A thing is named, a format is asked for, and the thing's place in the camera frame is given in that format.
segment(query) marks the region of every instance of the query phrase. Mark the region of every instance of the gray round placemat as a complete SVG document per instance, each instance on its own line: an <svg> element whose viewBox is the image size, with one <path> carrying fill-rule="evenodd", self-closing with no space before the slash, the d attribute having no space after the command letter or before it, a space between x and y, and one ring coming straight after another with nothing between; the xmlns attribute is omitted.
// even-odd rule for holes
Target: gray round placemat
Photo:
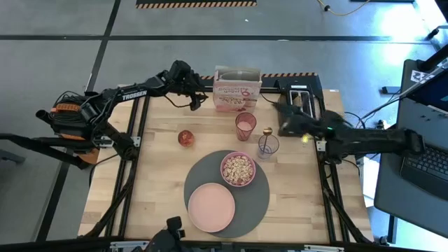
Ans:
<svg viewBox="0 0 448 252"><path fill-rule="evenodd" d="M225 186L235 199L235 215L232 222L219 232L211 233L217 237L235 238L252 231L263 219L269 204L269 183L260 165L255 162L255 178L244 187L238 188L227 184L221 176L220 167L223 158L233 150L220 150L210 153L199 160L188 172L183 198L185 207L191 194L205 183L219 183Z"/></svg>

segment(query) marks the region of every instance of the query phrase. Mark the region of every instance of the pink plate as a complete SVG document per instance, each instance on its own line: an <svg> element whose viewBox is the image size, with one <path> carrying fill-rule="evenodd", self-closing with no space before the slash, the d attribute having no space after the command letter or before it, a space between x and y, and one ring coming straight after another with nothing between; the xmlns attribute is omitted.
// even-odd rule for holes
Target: pink plate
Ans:
<svg viewBox="0 0 448 252"><path fill-rule="evenodd" d="M205 232L217 232L227 227L235 214L232 193L218 183L206 183L196 188L188 201L191 222Z"/></svg>

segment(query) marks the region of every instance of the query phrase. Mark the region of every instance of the wooden table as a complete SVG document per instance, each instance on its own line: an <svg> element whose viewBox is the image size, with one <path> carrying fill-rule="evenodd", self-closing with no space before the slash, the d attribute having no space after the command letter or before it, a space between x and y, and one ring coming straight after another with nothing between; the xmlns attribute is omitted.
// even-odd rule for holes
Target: wooden table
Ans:
<svg viewBox="0 0 448 252"><path fill-rule="evenodd" d="M343 113L340 93L324 90L325 107ZM278 94L266 94L277 100ZM187 104L188 98L169 95L176 104ZM119 104L109 122L125 132L132 102ZM268 161L257 158L257 140L263 128L278 131L277 112L263 98L259 98L255 112L257 126L250 139L238 141L235 135L236 113L215 112L212 99L201 108L175 108L166 99L151 98L143 134L141 154L136 172L132 202L126 227L126 238L150 239L173 216L182 217L185 240L218 241L221 238L198 230L188 218L183 201L183 184L190 168L205 155L218 150L243 151L260 164L269 181L270 199L267 213L258 227L234 242L328 243L328 231L314 142L302 143L295 137L280 137L280 149ZM136 119L137 132L139 118ZM195 145L184 148L177 135L190 130ZM113 155L113 149L101 150L99 160ZM97 166L85 205L79 234L88 232L101 218L111 203L116 182L119 157ZM372 233L361 192L358 170L350 163L337 166L344 208L363 234L372 240ZM333 211L338 240L339 219ZM118 211L114 233L121 217Z"/></svg>

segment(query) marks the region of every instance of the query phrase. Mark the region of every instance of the pink cereal box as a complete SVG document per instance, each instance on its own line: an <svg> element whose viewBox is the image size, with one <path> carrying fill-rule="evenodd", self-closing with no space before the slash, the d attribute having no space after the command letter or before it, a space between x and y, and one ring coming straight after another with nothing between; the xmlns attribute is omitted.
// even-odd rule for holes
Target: pink cereal box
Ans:
<svg viewBox="0 0 448 252"><path fill-rule="evenodd" d="M217 66L213 102L219 112L253 112L261 88L259 69Z"/></svg>

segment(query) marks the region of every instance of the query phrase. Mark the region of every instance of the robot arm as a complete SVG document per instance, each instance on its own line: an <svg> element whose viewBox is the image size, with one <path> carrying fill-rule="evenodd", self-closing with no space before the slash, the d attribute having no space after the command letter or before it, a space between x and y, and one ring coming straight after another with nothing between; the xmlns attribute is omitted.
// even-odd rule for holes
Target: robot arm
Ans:
<svg viewBox="0 0 448 252"><path fill-rule="evenodd" d="M425 151L423 137L410 129L354 129L333 111L326 111L320 120L315 120L300 109L277 103L274 106L288 117L281 129L322 140L329 162L340 164L343 158L355 154L419 155Z"/></svg>
<svg viewBox="0 0 448 252"><path fill-rule="evenodd" d="M0 139L12 141L23 148L68 162L81 169L91 164L84 162L79 155L88 154L94 148L110 145L122 159L133 160L137 156L138 149L131 136L117 131L108 123L113 109L120 102L140 97L166 97L168 92L190 97L191 102L185 106L189 106L192 111L198 109L208 98L204 94L199 75L187 63L175 61L169 71L164 70L143 83L106 89L101 93L86 92L85 95L80 95L68 91L61 94L50 112L40 110L36 113L37 118L51 126L59 136L57 138L29 139L12 134L0 134ZM78 154L78 157L62 153L52 146L71 149Z"/></svg>

